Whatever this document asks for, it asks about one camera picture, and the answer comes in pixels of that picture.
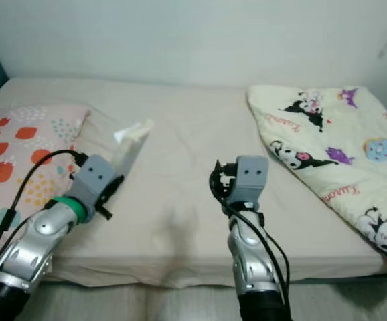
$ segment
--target pillow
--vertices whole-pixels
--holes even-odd
[[[88,113],[88,107],[81,104],[0,109],[0,222],[24,177],[38,160],[55,150],[74,149]],[[73,166],[72,157],[63,154],[36,170],[19,200],[12,229],[54,195],[66,191]]]

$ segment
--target wooden floor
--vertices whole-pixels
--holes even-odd
[[[387,321],[387,282],[293,284],[294,321]],[[233,288],[44,284],[21,321],[240,321]]]

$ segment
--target cartoon print blanket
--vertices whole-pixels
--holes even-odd
[[[253,86],[264,143],[387,256],[387,111],[365,88]]]

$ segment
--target beige bedsheet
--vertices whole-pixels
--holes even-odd
[[[114,217],[77,226],[59,246],[50,277],[86,286],[232,285],[228,219],[208,175],[217,158],[268,155],[244,90],[53,78],[15,78],[0,90],[0,108],[53,102],[92,106],[76,146],[87,153],[110,157],[113,130],[148,118],[155,127],[108,204]],[[260,204],[268,232],[289,256],[292,280],[387,272],[381,256],[272,157]]]

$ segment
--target purple cartoon character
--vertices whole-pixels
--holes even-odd
[[[356,95],[356,92],[357,92],[357,88],[355,89],[352,89],[352,90],[342,90],[342,92],[340,92],[338,94],[338,99],[340,100],[345,100],[345,102],[347,102],[347,104],[349,106],[352,106],[354,108],[358,108],[356,103],[354,102],[354,96]]]
[[[354,157],[348,157],[341,149],[329,147],[326,150],[326,153],[329,155],[330,159],[333,159],[340,163],[351,165],[354,160]]]

